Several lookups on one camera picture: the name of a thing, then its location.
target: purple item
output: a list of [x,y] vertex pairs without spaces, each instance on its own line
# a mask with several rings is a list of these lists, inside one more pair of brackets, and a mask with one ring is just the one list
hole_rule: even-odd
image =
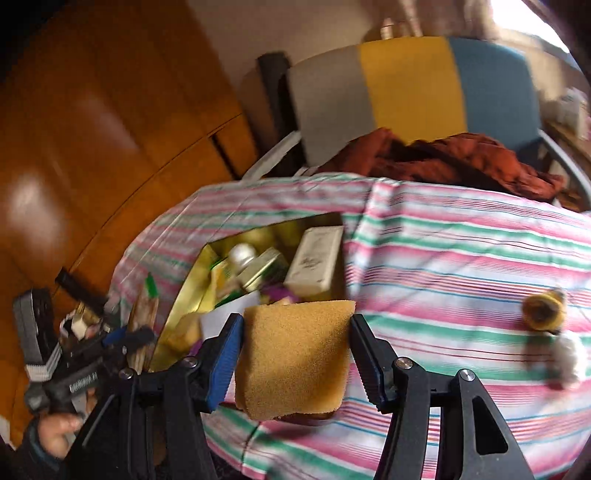
[[301,302],[299,297],[296,297],[292,292],[290,292],[286,287],[284,287],[280,283],[274,285],[267,285],[261,288],[261,293],[263,295],[267,295],[272,303],[280,301],[284,298],[290,299],[292,303]]

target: orange cloth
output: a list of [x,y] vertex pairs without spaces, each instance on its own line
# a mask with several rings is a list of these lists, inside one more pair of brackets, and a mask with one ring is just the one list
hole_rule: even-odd
[[379,128],[349,142],[318,171],[460,185],[541,202],[552,201],[564,187],[562,176],[539,172],[497,140],[470,133],[405,146]]

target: white bottle cap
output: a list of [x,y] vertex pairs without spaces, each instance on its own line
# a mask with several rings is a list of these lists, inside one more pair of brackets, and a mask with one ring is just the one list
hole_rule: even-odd
[[228,253],[228,261],[238,275],[246,266],[256,258],[256,250],[250,244],[237,244]]

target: white fluffy object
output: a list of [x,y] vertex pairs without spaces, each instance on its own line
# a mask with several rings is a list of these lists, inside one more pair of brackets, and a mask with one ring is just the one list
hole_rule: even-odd
[[552,350],[562,386],[577,388],[587,370],[587,350],[583,342],[576,333],[564,330],[554,339]]

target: chair backrest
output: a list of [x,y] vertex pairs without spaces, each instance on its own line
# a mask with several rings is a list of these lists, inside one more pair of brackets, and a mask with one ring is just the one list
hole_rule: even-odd
[[394,38],[328,51],[288,71],[309,165],[379,127],[405,142],[483,133],[535,165],[538,99],[525,58],[466,38]]

